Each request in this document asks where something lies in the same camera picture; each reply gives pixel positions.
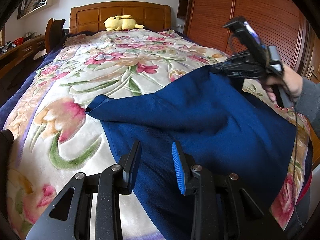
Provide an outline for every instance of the yellow plush toy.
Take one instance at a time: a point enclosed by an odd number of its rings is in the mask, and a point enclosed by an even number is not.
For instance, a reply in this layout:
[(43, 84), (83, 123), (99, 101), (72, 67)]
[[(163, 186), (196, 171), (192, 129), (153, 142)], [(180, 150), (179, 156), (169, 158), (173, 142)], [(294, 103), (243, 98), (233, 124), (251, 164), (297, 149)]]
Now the yellow plush toy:
[(117, 15), (115, 17), (108, 18), (104, 25), (108, 32), (111, 31), (127, 31), (134, 28), (143, 29), (143, 25), (137, 24), (135, 19), (131, 15)]

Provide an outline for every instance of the gray sleeve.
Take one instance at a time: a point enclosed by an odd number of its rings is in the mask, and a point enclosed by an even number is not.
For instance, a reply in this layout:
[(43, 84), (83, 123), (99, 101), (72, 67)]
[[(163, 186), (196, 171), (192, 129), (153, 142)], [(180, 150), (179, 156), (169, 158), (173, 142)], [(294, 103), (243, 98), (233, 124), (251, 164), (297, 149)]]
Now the gray sleeve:
[(303, 79), (301, 95), (296, 104), (298, 113), (306, 116), (313, 130), (320, 138), (320, 83)]

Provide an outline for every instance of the headboard panel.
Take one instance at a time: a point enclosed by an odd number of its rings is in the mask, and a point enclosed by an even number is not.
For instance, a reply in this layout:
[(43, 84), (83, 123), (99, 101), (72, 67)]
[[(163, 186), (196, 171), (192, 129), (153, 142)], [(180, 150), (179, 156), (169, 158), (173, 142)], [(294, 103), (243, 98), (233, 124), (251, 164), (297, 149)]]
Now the headboard panel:
[(103, 31), (107, 18), (116, 15), (132, 15), (137, 24), (153, 31), (171, 27), (171, 9), (168, 5), (148, 2), (116, 1), (101, 2), (74, 7), (70, 14), (70, 32)]

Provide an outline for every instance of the floral blanket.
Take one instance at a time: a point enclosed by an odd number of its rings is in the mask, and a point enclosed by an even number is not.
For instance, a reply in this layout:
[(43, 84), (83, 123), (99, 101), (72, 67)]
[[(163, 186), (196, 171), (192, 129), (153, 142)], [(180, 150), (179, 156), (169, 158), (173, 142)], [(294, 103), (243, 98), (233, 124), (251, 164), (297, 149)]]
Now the floral blanket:
[[(85, 114), (97, 95), (122, 98), (153, 93), (196, 68), (225, 59), (221, 51), (197, 46), (172, 30), (136, 29), (69, 38), (53, 62), (37, 71), (4, 126), (15, 138), (7, 187), (8, 216), (15, 232), (25, 239), (74, 174), (96, 174), (115, 163), (99, 120)], [(273, 105), (256, 81), (245, 81), (243, 89), (295, 123), (292, 110)], [(310, 132), (306, 119), (299, 115), (298, 120), (296, 176), (293, 179), (291, 161), (270, 209), (282, 228), (293, 212), (292, 184), (298, 198), (304, 180)], [(120, 212), (124, 239), (163, 239), (134, 193), (120, 196)]]

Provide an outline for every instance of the bed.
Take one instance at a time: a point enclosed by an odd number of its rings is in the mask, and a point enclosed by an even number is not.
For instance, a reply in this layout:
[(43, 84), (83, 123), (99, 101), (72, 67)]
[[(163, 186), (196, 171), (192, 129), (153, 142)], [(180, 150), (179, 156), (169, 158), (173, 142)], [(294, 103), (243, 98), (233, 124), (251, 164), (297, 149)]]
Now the bed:
[[(15, 138), (8, 163), (8, 220), (21, 239), (74, 174), (96, 174), (115, 163), (99, 120), (85, 114), (97, 95), (117, 99), (153, 93), (197, 68), (227, 58), (170, 30), (170, 11), (166, 5), (133, 1), (72, 8), (71, 34), (1, 108), (1, 127), (10, 129)], [(104, 31), (106, 18), (127, 14), (148, 29)], [(292, 109), (273, 105), (258, 82), (245, 80), (243, 90), (295, 124)], [(298, 203), (311, 180), (310, 131), (302, 115), (298, 126), (295, 178), (292, 159), (270, 208), (283, 229), (293, 214), (292, 184)], [(164, 239), (134, 193), (121, 196), (120, 212), (124, 239)]]

